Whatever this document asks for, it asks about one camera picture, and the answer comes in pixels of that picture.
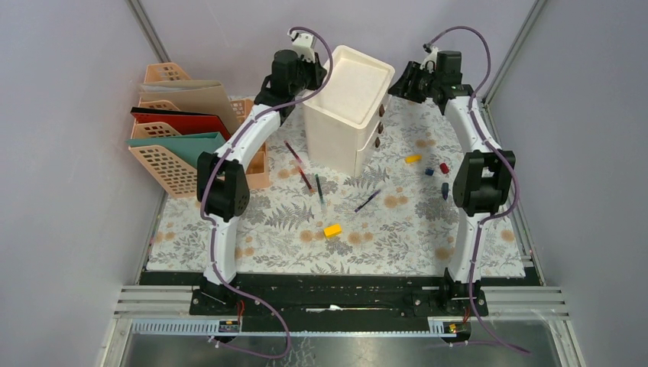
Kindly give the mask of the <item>white three-drawer cabinet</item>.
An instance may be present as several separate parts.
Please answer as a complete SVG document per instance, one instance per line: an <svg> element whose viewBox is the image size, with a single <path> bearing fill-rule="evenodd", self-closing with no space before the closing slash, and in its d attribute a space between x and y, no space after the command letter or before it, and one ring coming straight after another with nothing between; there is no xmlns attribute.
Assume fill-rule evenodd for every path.
<svg viewBox="0 0 648 367"><path fill-rule="evenodd" d="M307 154L312 162L358 177L381 145L390 87L390 64L340 45L332 52L330 80L303 104Z"/></svg>

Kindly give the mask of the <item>yellow marker cap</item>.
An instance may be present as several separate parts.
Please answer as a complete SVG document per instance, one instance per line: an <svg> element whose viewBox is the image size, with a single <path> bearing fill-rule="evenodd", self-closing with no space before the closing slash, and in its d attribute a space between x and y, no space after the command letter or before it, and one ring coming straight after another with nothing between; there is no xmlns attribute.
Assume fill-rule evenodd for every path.
<svg viewBox="0 0 648 367"><path fill-rule="evenodd" d="M407 164L414 164L416 162L420 162L422 160L422 155L421 154L415 154L415 155L410 155L404 158L404 161Z"/></svg>

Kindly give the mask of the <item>beige notebook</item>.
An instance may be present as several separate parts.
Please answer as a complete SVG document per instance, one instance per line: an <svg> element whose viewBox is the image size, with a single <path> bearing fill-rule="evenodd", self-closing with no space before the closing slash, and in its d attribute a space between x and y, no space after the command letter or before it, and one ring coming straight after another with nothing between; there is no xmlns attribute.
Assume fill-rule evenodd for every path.
<svg viewBox="0 0 648 367"><path fill-rule="evenodd" d="M142 83L142 102L167 100L184 112L217 115L229 133L240 123L232 108L225 87L218 80L171 80Z"/></svg>

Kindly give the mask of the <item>red ring binder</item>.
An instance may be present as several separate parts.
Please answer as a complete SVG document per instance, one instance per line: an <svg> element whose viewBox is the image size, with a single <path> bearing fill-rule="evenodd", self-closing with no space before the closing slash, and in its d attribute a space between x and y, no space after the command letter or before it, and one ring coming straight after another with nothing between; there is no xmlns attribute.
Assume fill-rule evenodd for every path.
<svg viewBox="0 0 648 367"><path fill-rule="evenodd" d="M218 132L225 140L231 133L217 115L132 107L138 138L170 137Z"/></svg>

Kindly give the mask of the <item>teal folder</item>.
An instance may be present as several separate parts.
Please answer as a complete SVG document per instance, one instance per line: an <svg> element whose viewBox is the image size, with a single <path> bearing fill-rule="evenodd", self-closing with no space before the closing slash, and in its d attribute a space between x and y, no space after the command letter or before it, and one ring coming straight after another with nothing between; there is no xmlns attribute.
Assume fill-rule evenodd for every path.
<svg viewBox="0 0 648 367"><path fill-rule="evenodd" d="M213 153L224 143L225 139L219 132L140 139L131 138L126 141L129 147L135 148L159 145L194 168L197 168L197 160L203 152Z"/></svg>

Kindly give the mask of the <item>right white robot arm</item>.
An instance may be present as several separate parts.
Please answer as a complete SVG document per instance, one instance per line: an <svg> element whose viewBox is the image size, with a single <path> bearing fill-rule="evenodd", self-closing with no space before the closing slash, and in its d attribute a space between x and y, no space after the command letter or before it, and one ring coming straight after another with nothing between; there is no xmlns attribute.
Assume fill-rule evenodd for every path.
<svg viewBox="0 0 648 367"><path fill-rule="evenodd" d="M485 222L507 202L516 158L493 140L479 115L472 87L462 82L461 53L437 47L426 52L422 63L407 64L388 92L417 103L431 99L451 123L464 152L452 186L459 209L455 254L433 297L437 309L456 315L478 302Z"/></svg>

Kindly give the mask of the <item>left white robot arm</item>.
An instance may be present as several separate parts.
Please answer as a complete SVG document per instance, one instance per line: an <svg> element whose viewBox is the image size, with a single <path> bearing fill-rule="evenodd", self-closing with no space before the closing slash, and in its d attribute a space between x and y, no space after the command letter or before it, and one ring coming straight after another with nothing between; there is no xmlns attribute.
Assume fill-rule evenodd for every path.
<svg viewBox="0 0 648 367"><path fill-rule="evenodd" d="M213 153L198 160L196 195L200 216L210 226L205 279L214 284L208 305L220 314L237 304L235 246L238 221L247 209L250 188L245 175L252 158L285 123L294 108L326 87L333 67L324 67L315 51L320 42L328 57L330 46L314 30L296 26L288 31L292 47L275 53L271 73L264 78L252 110L243 125Z"/></svg>

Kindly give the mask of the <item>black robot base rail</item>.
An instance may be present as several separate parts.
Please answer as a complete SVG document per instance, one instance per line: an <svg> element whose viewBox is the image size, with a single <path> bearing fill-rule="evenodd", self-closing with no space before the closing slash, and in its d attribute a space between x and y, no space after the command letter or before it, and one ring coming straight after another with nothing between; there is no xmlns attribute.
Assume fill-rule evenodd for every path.
<svg viewBox="0 0 648 367"><path fill-rule="evenodd" d="M465 286L442 276L239 274L233 291L199 273L145 272L142 286L187 287L191 316L240 319L247 332L421 331L427 317L463 318Z"/></svg>

